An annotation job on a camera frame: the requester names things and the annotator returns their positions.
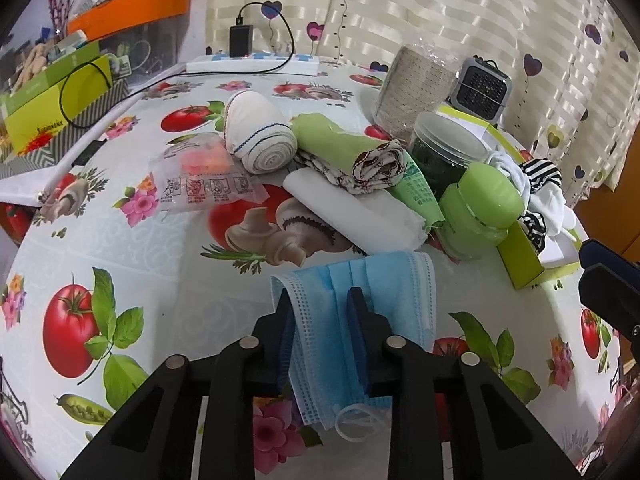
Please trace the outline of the black white striped cloth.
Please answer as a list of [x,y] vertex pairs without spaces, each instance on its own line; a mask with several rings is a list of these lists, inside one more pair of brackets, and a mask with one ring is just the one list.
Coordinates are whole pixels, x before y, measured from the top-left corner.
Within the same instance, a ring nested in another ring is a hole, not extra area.
[[558,236],[563,227],[562,174],[553,162],[542,158],[523,162],[521,170],[528,179],[529,194],[525,211],[518,221],[529,243],[540,254],[546,247],[546,240]]

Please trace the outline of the blue surgical face mask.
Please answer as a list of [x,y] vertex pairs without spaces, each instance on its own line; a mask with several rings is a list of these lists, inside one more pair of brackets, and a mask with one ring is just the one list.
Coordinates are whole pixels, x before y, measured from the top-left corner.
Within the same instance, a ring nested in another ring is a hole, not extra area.
[[395,335],[430,350],[435,341],[436,280],[425,252],[386,252],[312,266],[271,278],[271,295],[291,300],[296,331],[288,377],[304,425],[325,430],[364,406],[385,412],[390,396],[371,398],[360,333],[352,324],[351,289],[362,292],[367,309],[386,317]]

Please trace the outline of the white towel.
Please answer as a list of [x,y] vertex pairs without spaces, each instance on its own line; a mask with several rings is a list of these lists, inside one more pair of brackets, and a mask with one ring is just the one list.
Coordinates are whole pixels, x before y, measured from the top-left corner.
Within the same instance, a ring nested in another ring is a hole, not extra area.
[[427,239],[425,220],[389,192],[352,195],[309,168],[288,174],[283,187],[367,255],[414,252]]

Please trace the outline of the clear packet orange earplugs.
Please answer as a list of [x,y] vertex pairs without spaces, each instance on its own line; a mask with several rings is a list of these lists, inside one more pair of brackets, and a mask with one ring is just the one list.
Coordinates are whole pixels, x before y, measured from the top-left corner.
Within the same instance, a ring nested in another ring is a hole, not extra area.
[[269,193],[224,146],[202,133],[166,148],[150,163],[158,210],[180,214],[246,200],[262,204]]

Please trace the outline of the green floral cloth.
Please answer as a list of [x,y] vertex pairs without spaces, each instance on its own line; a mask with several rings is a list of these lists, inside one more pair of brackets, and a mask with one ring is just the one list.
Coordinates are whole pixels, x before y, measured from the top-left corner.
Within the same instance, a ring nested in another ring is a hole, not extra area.
[[380,140],[345,131],[319,113],[291,120],[296,160],[352,195],[392,188],[407,169],[407,154],[397,140]]

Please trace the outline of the white bandage cloth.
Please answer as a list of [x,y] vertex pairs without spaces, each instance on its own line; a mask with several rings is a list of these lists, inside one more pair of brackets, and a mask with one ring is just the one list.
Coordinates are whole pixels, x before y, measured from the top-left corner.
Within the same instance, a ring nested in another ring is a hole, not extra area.
[[270,174],[292,162],[297,139],[290,123],[265,96],[238,92],[224,113],[224,145],[250,174]]

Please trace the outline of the lime green shallow box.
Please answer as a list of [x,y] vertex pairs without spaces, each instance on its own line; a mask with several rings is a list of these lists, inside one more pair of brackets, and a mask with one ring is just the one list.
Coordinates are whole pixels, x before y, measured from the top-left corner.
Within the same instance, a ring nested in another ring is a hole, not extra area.
[[[460,112],[447,104],[442,104],[437,114],[473,133],[486,148],[503,150],[518,164],[525,162],[527,152],[509,133],[501,132],[483,119]],[[576,272],[579,268],[578,249],[585,238],[584,232],[572,229],[568,234],[561,233],[558,237],[546,238],[546,248],[537,254],[523,228],[517,223],[509,230],[508,237],[497,246],[497,250],[513,287],[523,289],[565,278]]]

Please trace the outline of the green lid plastic jar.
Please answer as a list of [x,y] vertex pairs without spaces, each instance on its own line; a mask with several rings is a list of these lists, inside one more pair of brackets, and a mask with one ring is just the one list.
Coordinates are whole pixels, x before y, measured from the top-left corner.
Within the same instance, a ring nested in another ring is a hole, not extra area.
[[437,237],[448,256],[469,260],[496,248],[525,210],[521,194],[498,169],[472,162],[439,199],[444,226]]

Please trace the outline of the fruit pattern tablecloth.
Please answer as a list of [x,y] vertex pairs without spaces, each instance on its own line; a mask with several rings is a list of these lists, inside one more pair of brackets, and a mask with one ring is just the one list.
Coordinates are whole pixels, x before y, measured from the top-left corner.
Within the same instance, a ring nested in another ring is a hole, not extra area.
[[78,211],[28,230],[1,287],[2,408],[35,474],[57,479],[98,431],[70,416],[81,401],[116,408],[164,359],[196,360],[250,333],[301,273],[363,273],[395,300],[424,300],[439,350],[496,362],[573,462],[614,412],[620,342],[578,298],[578,275],[515,289],[498,252],[454,262],[432,245],[367,260],[267,174],[268,198],[166,214],[151,160],[209,132],[206,105],[254,90],[286,117],[321,113],[367,133],[384,76],[322,65],[315,77],[184,77],[162,82],[111,122],[102,148],[63,179]]

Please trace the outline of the cream heart pattern curtain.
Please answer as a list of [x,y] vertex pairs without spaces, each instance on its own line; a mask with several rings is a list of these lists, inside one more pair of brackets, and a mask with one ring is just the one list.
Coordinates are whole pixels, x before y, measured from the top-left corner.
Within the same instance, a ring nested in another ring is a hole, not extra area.
[[238,14],[258,50],[378,67],[426,44],[494,61],[512,82],[502,128],[556,162],[570,203],[620,182],[639,122],[639,50],[608,0],[207,0],[214,51]]

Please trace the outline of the tall clear plastic bottle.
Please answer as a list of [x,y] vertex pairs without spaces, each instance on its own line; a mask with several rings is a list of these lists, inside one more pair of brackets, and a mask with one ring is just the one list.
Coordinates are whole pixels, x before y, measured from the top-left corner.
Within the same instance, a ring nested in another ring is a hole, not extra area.
[[416,118],[434,112],[458,79],[460,58],[432,44],[403,44],[372,108],[374,124],[391,138],[408,144]]

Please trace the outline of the yellow green cardboard box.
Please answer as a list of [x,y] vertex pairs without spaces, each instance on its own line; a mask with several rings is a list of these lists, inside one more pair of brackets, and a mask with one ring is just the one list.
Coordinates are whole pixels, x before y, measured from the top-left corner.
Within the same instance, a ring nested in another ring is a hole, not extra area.
[[103,96],[111,83],[110,61],[102,55],[10,113],[4,124],[12,152],[25,155],[45,146],[70,119]]

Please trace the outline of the white power strip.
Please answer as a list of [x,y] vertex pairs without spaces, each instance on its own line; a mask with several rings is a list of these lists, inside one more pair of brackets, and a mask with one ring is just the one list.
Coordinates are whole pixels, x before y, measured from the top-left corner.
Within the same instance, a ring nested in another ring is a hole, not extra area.
[[259,75],[280,73],[299,76],[317,76],[320,72],[318,56],[308,54],[276,55],[256,52],[244,58],[230,58],[223,53],[203,55],[186,63],[186,72]]

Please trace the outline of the green flat box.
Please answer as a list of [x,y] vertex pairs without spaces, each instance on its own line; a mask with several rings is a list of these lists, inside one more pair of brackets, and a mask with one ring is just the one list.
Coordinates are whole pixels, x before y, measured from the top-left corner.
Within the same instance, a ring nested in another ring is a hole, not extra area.
[[79,65],[94,61],[99,55],[99,43],[93,41],[74,52],[61,56],[50,65],[42,66],[40,72],[33,74],[32,78],[20,85],[20,88],[1,97],[1,104],[6,109],[6,114],[13,114],[36,96],[58,84]]

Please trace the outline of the orange lid storage bin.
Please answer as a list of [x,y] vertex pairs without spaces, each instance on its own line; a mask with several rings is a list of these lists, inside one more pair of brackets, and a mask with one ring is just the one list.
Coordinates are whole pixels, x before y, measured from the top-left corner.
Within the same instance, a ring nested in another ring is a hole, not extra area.
[[76,16],[67,32],[83,32],[114,63],[112,73],[145,82],[178,61],[179,21],[191,0],[108,0]]

